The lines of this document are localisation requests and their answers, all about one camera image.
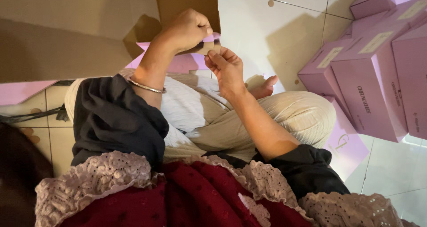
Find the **hand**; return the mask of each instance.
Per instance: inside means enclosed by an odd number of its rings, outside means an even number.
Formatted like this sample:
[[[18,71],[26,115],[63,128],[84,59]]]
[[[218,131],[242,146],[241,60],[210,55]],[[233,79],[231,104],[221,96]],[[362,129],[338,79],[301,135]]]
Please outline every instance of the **hand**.
[[[177,54],[195,47],[212,32],[206,16],[188,9],[177,15],[153,41],[164,41]]]
[[[243,82],[243,62],[231,50],[221,47],[219,54],[211,50],[205,56],[205,63],[216,75],[221,95],[229,102],[247,92]]]

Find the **right hand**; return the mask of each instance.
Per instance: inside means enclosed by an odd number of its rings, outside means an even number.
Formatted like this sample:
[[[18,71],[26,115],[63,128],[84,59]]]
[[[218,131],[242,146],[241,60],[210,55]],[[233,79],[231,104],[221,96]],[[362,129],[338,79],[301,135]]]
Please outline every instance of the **right hand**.
[[[243,82],[243,62],[231,50],[221,47],[219,54],[210,50],[205,63],[216,75],[221,95],[229,102],[248,91]]]

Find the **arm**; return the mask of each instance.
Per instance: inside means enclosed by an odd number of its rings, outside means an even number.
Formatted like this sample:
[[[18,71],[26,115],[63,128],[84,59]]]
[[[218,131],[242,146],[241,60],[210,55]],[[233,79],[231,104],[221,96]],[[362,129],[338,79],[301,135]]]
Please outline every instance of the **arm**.
[[[153,39],[131,79],[162,90],[167,68],[174,55],[193,48],[211,34],[211,25],[204,15],[192,9],[182,12]],[[147,104],[160,109],[161,94],[137,86],[132,88]]]
[[[220,54],[210,51],[205,61],[218,78],[221,94],[232,104],[265,161],[298,147],[299,141],[276,123],[245,88],[243,62],[235,53],[221,47]]]

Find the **red fabric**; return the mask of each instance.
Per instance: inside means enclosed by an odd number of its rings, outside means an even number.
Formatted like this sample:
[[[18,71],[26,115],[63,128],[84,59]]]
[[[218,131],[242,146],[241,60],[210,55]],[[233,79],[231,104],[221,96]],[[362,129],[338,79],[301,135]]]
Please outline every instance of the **red fabric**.
[[[221,166],[195,162],[163,165],[165,181],[150,190],[128,188],[95,200],[67,226],[260,226],[238,197],[252,197],[233,175]],[[283,203],[257,201],[270,212],[271,226],[309,227],[295,210]]]

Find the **left hand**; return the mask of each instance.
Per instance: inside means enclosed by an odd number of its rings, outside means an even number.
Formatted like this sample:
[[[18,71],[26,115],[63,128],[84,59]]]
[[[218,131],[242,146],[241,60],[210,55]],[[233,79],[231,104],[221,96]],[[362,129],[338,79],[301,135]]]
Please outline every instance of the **left hand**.
[[[175,54],[195,47],[213,32],[211,24],[203,14],[188,9],[177,15],[156,37],[170,45]]]

